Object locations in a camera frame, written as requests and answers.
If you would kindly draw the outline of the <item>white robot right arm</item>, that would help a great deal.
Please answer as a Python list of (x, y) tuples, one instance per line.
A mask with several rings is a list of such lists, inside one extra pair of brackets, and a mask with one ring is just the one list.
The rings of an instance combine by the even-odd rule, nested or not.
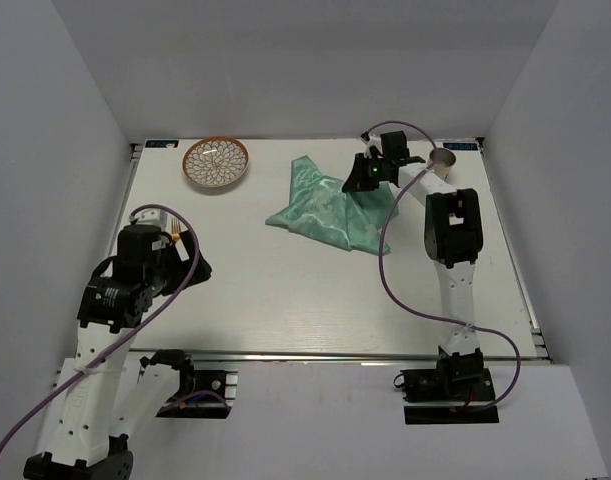
[(399, 130), (374, 138), (361, 135), (366, 145), (355, 156), (344, 183), (345, 193), (364, 193), (389, 183), (413, 196), (424, 208), (424, 248), (439, 280), (439, 316), (426, 319), (452, 324), (454, 329), (438, 347), (438, 390), (457, 399), (483, 374), (484, 361), (475, 333), (473, 276), (483, 247), (479, 197), (473, 189), (458, 189), (447, 182), (456, 163), (454, 152), (431, 145), (429, 158), (410, 154), (406, 134)]

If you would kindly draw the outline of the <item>green satin cloth napkin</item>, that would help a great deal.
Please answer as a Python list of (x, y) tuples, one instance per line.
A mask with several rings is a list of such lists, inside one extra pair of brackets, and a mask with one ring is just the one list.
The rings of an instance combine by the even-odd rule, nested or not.
[(389, 253), (389, 245), (380, 242), (380, 232), (388, 216), (399, 214), (390, 187), (382, 184), (374, 191), (344, 193), (342, 186), (342, 180), (323, 174), (309, 157), (294, 159), (288, 206), (265, 224), (345, 251)]

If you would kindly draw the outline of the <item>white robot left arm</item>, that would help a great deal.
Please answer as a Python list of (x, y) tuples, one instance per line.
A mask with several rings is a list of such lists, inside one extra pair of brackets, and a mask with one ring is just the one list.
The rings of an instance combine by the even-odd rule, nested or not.
[(148, 379), (126, 406), (113, 409), (124, 363), (136, 336), (186, 289), (211, 277), (195, 230), (160, 204), (134, 209), (118, 235), (116, 253), (92, 272), (77, 320), (74, 374), (40, 402), (65, 397), (47, 447), (26, 460), (26, 479), (127, 479), (130, 442), (163, 401), (184, 399), (196, 387), (191, 358), (181, 350), (156, 353)]

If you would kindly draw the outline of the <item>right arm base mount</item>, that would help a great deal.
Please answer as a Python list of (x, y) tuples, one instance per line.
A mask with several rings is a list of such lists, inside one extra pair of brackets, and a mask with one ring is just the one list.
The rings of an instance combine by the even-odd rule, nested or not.
[(430, 369), (405, 369), (393, 379), (402, 392), (407, 425), (475, 425), (500, 422), (490, 371), (480, 350), (439, 353)]

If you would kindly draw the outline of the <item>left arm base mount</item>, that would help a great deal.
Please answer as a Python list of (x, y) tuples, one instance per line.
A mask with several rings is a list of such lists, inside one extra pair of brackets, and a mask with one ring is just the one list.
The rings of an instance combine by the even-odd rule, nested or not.
[(180, 349), (158, 350), (139, 359), (140, 375), (150, 366), (164, 365), (176, 372), (179, 389), (157, 413), (158, 418), (225, 420), (231, 411), (233, 395), (226, 393), (226, 370), (200, 370), (190, 353)]

